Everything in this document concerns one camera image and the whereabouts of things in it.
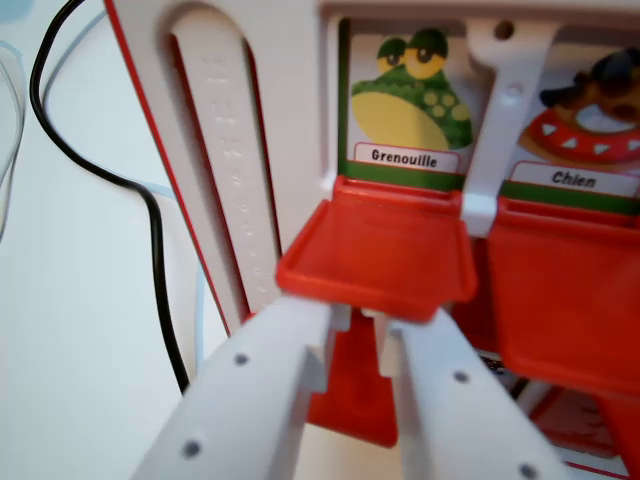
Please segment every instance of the green frog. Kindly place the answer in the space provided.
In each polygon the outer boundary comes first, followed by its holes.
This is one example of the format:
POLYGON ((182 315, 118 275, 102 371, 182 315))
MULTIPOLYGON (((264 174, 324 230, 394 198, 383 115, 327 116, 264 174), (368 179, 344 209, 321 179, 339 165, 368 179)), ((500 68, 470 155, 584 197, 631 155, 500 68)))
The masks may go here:
POLYGON ((472 142, 469 108, 443 72, 449 46, 435 28, 407 43, 386 40, 378 51, 375 80, 351 90, 360 128, 375 143, 429 150, 456 150, 472 142))

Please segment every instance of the white plastic arm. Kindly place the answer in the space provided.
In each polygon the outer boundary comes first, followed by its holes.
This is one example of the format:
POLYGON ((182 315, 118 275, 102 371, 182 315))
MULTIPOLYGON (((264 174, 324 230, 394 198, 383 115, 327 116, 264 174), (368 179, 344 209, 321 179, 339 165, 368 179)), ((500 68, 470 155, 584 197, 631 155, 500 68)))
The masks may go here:
POLYGON ((135 480, 292 478, 311 392, 350 308, 282 297, 216 350, 135 480))
POLYGON ((569 469, 493 377, 451 317, 424 325, 376 318, 393 379, 404 478, 569 478, 569 469))

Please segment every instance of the red flap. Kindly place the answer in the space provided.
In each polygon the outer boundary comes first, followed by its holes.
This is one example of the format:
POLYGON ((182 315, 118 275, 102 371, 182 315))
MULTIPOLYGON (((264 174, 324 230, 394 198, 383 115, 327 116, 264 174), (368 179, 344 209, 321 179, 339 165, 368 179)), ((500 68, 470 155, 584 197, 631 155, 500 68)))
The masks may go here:
POLYGON ((373 322, 358 309, 336 334, 329 388, 311 396, 307 420, 383 447, 398 441, 391 379, 380 375, 373 322))
POLYGON ((488 240, 505 364, 581 391, 640 395, 632 219, 500 199, 488 240))
POLYGON ((278 265, 284 290, 417 322, 469 300, 476 276, 460 193, 340 177, 278 265))

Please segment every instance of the white table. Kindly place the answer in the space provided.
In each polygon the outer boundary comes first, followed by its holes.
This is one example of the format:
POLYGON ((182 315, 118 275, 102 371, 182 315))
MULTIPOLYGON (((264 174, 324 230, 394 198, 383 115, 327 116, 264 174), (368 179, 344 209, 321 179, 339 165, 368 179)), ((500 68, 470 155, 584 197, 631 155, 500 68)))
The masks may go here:
MULTIPOLYGON (((63 3, 35 0, 26 17, 0 25, 0 40, 22 51, 27 73, 63 3)), ((43 82, 102 8, 88 0, 70 18, 43 82)), ((87 158, 169 185, 106 19, 69 58, 49 107, 87 158)), ((177 205, 159 203, 171 312, 193 375, 197 259, 177 205)), ((208 289, 205 331, 210 352, 225 333, 208 289)), ((0 374, 0 478, 7 480, 125 480, 180 399, 158 325, 143 202, 75 166, 30 106, 0 244, 0 374)), ((399 450, 307 427, 296 478, 401 478, 399 450)))

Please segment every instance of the green border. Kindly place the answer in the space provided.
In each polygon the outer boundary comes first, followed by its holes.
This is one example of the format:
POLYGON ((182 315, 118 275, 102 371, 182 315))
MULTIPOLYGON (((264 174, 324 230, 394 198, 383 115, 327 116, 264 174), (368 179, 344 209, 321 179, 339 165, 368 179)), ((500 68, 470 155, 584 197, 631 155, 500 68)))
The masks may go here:
MULTIPOLYGON (((338 173, 349 178, 391 183, 433 190, 462 190, 466 174, 451 174, 372 165, 347 160, 349 122, 349 40, 351 21, 342 19, 338 27, 338 173)), ((505 180, 500 195, 531 202, 585 208, 624 215, 640 214, 640 199, 582 192, 505 180)))
POLYGON ((517 200, 551 203, 565 207, 585 208, 601 212, 636 215, 640 213, 640 200, 602 193, 581 192, 564 188, 546 187, 531 183, 505 180, 500 195, 517 200))
POLYGON ((386 167, 349 161, 346 162, 343 173, 349 178, 358 178, 360 180, 444 191, 462 190, 465 179, 465 176, 461 174, 425 172, 409 168, 386 167))
POLYGON ((349 36, 351 22, 342 19, 338 25, 338 173, 347 172, 347 130, 349 124, 349 36))

